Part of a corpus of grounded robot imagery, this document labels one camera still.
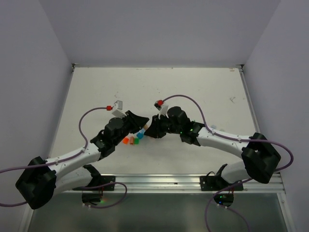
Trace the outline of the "orange highlighter cap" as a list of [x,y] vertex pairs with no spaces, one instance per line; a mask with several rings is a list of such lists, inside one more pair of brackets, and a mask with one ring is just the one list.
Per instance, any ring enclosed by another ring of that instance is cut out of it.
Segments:
[[124,144],[128,144],[128,143],[129,143],[129,138],[128,138],[128,137],[125,137],[125,138],[123,139],[123,143],[124,143]]

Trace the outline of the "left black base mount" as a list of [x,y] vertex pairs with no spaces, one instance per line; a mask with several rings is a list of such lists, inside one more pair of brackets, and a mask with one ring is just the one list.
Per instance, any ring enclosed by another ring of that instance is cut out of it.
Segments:
[[83,193],[82,203],[90,208],[108,208],[108,206],[99,206],[103,201],[103,193],[105,191],[114,191],[116,177],[114,175],[102,175],[91,164],[84,165],[81,171],[85,171],[85,174],[81,174],[83,182],[78,181],[78,185],[73,190],[79,191],[94,191],[95,193]]

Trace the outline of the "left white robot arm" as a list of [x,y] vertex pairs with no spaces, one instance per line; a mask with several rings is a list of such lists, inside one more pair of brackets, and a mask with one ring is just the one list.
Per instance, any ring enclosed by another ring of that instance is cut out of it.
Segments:
[[80,149],[55,158],[32,159],[15,186],[31,209],[44,206],[53,196],[67,190],[100,190],[107,181],[92,164],[108,157],[127,135],[137,133],[148,121],[149,118],[131,111],[123,117],[113,117]]

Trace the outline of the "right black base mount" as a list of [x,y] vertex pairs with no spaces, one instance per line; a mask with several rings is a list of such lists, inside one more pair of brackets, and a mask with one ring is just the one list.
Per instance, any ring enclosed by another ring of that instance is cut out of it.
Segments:
[[[206,175],[202,175],[199,177],[199,183],[201,191],[220,191],[221,189],[224,189],[231,184],[226,182],[222,177],[222,171],[227,166],[227,164],[224,164],[220,167],[217,173],[211,171]],[[243,191],[243,185],[236,186],[234,188],[229,189],[229,192],[227,194],[218,194],[214,197],[214,201],[221,205],[230,207],[232,203],[234,202],[234,191]]]

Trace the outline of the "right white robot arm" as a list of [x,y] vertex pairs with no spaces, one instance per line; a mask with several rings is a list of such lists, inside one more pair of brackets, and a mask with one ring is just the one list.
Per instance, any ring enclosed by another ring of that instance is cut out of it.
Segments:
[[153,116],[145,135],[158,139],[168,133],[178,134],[184,143],[216,148],[240,159],[236,163],[222,165],[215,176],[208,178],[207,183],[222,190],[249,178],[262,184],[269,183],[281,160],[264,135],[237,136],[224,133],[219,136],[217,130],[207,130],[204,124],[191,121],[178,106],[168,109],[165,116]]

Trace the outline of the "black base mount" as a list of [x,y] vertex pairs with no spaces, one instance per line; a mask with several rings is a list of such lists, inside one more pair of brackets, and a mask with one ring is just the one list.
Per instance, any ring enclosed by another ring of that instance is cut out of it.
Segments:
[[99,206],[103,201],[103,193],[105,191],[114,191],[116,177],[114,175],[102,175],[91,164],[84,165],[81,171],[85,171],[85,174],[81,174],[83,182],[78,181],[78,185],[73,190],[79,191],[94,191],[95,193],[83,193],[82,203],[90,208],[108,208],[108,206]]
[[[227,166],[227,164],[224,164],[220,167],[217,173],[211,171],[206,175],[202,175],[199,177],[199,183],[201,191],[220,191],[221,189],[224,189],[231,184],[226,182],[222,177],[222,171]],[[234,188],[229,189],[229,192],[227,194],[218,194],[214,197],[214,201],[221,205],[230,207],[232,203],[234,202],[234,191],[243,191],[243,185],[236,186]]]

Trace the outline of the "green highlighter cap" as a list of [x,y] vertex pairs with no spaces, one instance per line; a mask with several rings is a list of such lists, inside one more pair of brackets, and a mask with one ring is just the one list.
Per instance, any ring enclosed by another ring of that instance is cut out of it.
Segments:
[[134,144],[135,144],[135,145],[138,145],[139,143],[140,143],[139,138],[134,138]]

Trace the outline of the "aluminium front rail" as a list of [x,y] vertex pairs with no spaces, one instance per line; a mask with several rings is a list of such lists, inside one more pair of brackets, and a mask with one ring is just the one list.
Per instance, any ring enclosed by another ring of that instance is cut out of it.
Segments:
[[[77,186],[78,181],[83,182],[81,174],[85,171],[75,171],[65,175],[55,183],[54,195],[65,191],[72,190]],[[135,193],[197,193],[201,191],[199,183],[199,175],[197,174],[126,174],[116,175],[117,184],[126,185],[129,192]],[[120,191],[120,187],[115,186],[114,191]]]

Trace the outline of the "blue highlighter cap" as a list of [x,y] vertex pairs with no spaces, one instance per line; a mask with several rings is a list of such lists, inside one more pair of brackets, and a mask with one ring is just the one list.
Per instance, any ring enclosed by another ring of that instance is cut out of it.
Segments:
[[140,133],[140,132],[139,132],[139,133],[137,133],[137,135],[136,135],[136,136],[137,136],[137,138],[139,138],[139,139],[142,139],[142,138],[143,138],[143,134],[142,134],[142,133]]

